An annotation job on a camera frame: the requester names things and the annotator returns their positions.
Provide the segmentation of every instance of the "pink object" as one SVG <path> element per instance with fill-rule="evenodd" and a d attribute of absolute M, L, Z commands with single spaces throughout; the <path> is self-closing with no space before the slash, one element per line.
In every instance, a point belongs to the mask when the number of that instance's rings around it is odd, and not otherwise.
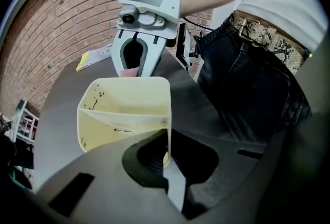
<path fill-rule="evenodd" d="M 123 70 L 120 72 L 119 77 L 136 77 L 138 75 L 139 67 Z"/>

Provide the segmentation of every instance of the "person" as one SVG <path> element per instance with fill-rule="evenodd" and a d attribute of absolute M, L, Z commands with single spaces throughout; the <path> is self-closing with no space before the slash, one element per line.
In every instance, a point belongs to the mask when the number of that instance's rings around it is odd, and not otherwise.
<path fill-rule="evenodd" d="M 234 0 L 181 0 L 180 16 Z M 328 26 L 318 0 L 242 0 L 216 30 L 197 38 L 197 82 L 238 141 L 268 142 L 311 115 L 294 75 Z"/>

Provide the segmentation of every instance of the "brick wall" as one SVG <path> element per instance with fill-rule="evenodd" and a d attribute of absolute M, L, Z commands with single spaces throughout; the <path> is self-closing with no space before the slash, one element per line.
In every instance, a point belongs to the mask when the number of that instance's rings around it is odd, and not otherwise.
<path fill-rule="evenodd" d="M 19 99 L 39 113 L 62 69 L 89 50 L 111 43 L 118 0 L 28 0 L 12 23 L 0 54 L 0 112 L 10 117 Z M 210 25 L 212 11 L 189 19 Z M 198 28 L 189 25 L 193 34 Z M 194 59 L 194 75 L 198 60 Z"/>

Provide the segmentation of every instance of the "black jeans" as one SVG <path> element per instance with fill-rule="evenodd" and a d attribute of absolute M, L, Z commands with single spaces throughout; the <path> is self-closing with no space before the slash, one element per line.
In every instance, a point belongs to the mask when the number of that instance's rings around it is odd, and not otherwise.
<path fill-rule="evenodd" d="M 239 38 L 229 18 L 197 44 L 204 59 L 198 84 L 236 140 L 268 142 L 311 115 L 286 66 Z"/>

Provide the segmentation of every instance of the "snakeskin belt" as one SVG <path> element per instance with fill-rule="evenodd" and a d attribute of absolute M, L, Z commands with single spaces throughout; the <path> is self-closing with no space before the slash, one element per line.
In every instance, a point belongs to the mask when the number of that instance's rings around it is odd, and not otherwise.
<path fill-rule="evenodd" d="M 270 51 L 285 64 L 293 75 L 304 63 L 305 50 L 297 43 L 277 33 L 276 28 L 262 26 L 258 20 L 241 18 L 235 14 L 230 22 L 239 31 L 240 38 L 252 42 L 253 46 Z"/>

